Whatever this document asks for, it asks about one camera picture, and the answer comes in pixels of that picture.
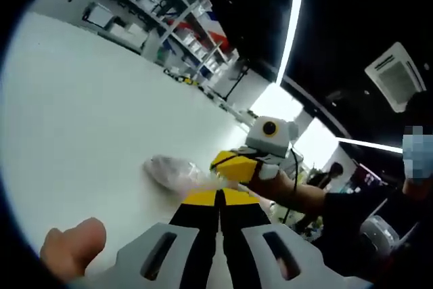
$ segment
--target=clear plastic bag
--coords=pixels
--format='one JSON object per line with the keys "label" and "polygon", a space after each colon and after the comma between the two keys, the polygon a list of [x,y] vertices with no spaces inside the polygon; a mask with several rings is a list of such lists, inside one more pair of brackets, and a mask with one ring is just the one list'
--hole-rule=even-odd
{"label": "clear plastic bag", "polygon": [[143,169],[160,185],[183,197],[192,191],[219,190],[230,187],[258,198],[261,208],[268,217],[273,214],[272,208],[275,204],[273,201],[259,196],[238,182],[230,182],[212,172],[204,173],[197,165],[186,159],[155,155],[144,162]]}

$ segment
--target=black ceiling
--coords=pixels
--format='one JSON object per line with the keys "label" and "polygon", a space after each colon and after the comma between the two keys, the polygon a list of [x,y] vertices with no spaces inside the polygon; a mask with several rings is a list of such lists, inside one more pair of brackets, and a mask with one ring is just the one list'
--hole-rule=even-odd
{"label": "black ceiling", "polygon": [[[211,0],[231,44],[270,80],[260,64],[279,67],[292,0]],[[403,123],[364,69],[394,42],[403,44],[427,88],[433,87],[433,0],[302,0],[286,74],[325,106],[353,139],[401,145]],[[291,89],[337,135],[341,132]],[[374,171],[403,174],[401,156],[343,145]]]}

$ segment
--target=air conditioner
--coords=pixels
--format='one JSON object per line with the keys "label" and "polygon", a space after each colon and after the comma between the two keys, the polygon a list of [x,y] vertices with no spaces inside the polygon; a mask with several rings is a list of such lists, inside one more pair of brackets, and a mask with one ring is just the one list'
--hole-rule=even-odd
{"label": "air conditioner", "polygon": [[366,67],[365,72],[395,112],[403,112],[414,93],[426,90],[417,67],[399,42]]}

